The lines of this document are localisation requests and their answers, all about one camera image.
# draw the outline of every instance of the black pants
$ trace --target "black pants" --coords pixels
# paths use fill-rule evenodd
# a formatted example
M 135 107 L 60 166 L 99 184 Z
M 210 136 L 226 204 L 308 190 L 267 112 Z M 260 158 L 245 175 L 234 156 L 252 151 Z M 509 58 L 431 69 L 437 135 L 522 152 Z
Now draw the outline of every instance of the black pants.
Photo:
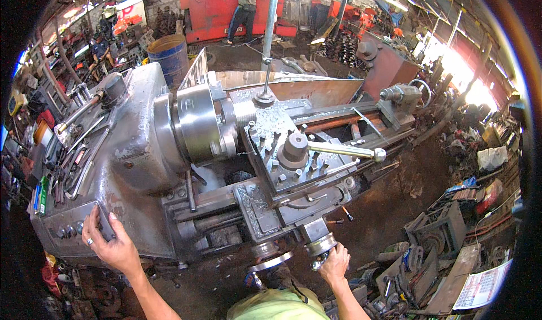
M 237 31 L 239 25 L 243 24 L 247 29 L 246 42 L 252 40 L 252 25 L 254 24 L 255 11 L 244 10 L 241 6 L 235 9 L 234 17 L 231 19 L 230 27 L 228 29 L 228 40 L 234 41 L 234 34 Z

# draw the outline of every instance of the man's hand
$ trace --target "man's hand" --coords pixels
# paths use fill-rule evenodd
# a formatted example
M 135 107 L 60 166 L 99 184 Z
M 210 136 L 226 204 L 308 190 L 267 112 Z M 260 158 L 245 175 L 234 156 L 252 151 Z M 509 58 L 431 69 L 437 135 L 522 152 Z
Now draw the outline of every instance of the man's hand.
M 107 242 L 98 230 L 99 219 L 100 210 L 98 205 L 95 205 L 91 215 L 87 215 L 83 222 L 83 242 L 86 243 L 92 238 L 94 243 L 91 244 L 91 249 L 100 259 L 124 273 L 128 279 L 136 276 L 142 270 L 139 253 L 132 239 L 126 234 L 122 222 L 118 221 L 114 213 L 109 214 L 109 224 L 115 232 L 115 239 Z
M 350 255 L 348 254 L 348 249 L 344 248 L 340 242 L 337 242 L 336 249 L 334 247 L 329 250 L 329 256 L 318 272 L 333 289 L 334 286 L 339 285 L 345 280 L 344 273 L 346 272 L 349 261 Z

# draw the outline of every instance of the blue barrel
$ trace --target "blue barrel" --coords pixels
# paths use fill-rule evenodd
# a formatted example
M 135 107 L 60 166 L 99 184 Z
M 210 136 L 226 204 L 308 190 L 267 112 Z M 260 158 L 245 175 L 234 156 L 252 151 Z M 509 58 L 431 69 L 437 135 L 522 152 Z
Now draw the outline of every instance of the blue barrel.
M 147 48 L 150 62 L 159 62 L 170 90 L 178 88 L 188 72 L 186 38 L 182 34 L 162 37 Z

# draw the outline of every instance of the lever handle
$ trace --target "lever handle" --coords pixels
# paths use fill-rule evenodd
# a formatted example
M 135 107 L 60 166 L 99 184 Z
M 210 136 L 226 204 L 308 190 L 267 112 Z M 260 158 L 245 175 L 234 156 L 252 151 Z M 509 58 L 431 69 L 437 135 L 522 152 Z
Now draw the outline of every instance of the lever handle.
M 316 141 L 307 141 L 307 148 L 316 152 L 343 154 L 356 156 L 359 158 L 372 159 L 375 162 L 382 162 L 386 159 L 386 151 L 382 148 L 375 148 L 375 150 L 372 150 L 368 148 L 358 148 Z

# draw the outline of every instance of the blue tarp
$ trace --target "blue tarp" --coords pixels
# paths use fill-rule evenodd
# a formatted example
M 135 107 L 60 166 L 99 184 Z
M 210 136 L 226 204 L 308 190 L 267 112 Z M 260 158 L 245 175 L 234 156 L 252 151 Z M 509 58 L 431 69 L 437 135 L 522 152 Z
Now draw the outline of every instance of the blue tarp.
M 390 5 L 386 3 L 384 0 L 376 0 L 376 4 L 383 11 L 386 11 L 386 13 L 390 15 L 391 22 L 394 24 L 394 26 L 399 26 L 399 20 L 403 18 L 403 13 L 390 13 Z

